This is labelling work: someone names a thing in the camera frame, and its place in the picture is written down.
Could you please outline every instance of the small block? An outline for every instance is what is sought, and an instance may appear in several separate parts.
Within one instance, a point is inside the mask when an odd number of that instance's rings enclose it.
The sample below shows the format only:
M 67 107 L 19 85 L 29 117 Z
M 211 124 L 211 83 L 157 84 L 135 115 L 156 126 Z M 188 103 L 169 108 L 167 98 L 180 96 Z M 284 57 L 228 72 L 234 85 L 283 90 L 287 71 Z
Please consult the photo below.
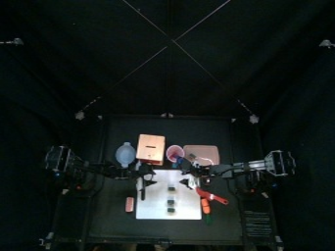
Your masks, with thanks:
M 127 197 L 125 199 L 125 212 L 131 213 L 133 211 L 133 197 Z

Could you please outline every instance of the red object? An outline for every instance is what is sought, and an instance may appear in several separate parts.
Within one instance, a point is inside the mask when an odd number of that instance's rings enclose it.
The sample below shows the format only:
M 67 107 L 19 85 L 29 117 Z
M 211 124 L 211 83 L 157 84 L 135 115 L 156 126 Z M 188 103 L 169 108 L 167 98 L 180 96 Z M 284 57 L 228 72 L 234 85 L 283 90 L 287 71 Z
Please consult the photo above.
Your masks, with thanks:
M 127 197 L 125 199 L 125 212 L 131 213 L 133 211 L 133 197 Z
M 200 195 L 200 197 L 207 198 L 207 200 L 210 200 L 210 201 L 216 200 L 220 203 L 223 203 L 224 205 L 228 205 L 228 203 L 230 203 L 228 199 L 202 190 L 199 187 L 196 187 L 195 190 L 196 190 L 198 194 Z

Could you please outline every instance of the black wall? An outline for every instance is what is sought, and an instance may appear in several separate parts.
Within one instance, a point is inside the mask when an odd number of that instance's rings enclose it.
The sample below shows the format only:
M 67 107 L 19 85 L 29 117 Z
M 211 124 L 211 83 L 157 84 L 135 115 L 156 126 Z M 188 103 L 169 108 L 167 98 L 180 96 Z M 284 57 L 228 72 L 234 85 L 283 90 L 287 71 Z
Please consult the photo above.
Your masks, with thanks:
M 291 150 L 298 168 L 279 182 L 279 232 L 290 250 L 332 250 L 335 245 L 335 51 L 324 49 L 262 120 L 266 151 Z

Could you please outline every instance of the white sheet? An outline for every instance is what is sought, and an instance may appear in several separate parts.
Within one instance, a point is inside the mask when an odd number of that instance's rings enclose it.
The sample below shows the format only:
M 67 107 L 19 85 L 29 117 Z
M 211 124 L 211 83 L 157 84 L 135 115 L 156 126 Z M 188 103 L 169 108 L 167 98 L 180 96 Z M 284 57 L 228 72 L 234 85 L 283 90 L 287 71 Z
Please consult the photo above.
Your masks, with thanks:
M 137 192 L 136 219 L 200 220 L 200 196 L 179 183 L 188 175 L 183 176 L 178 170 L 155 170 L 155 173 L 153 181 L 157 183 L 147 186 L 144 201 L 141 192 Z M 168 191 L 169 186 L 175 187 L 175 191 Z M 168 208 L 174 208 L 175 212 L 169 213 Z

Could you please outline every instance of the cardboard box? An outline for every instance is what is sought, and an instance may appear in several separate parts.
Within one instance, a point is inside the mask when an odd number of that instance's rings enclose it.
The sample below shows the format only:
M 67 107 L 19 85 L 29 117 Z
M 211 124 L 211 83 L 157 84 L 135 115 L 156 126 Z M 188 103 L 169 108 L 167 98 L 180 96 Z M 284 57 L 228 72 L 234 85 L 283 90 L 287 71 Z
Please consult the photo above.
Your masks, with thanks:
M 136 158 L 141 162 L 161 166 L 164 162 L 165 137 L 140 134 Z

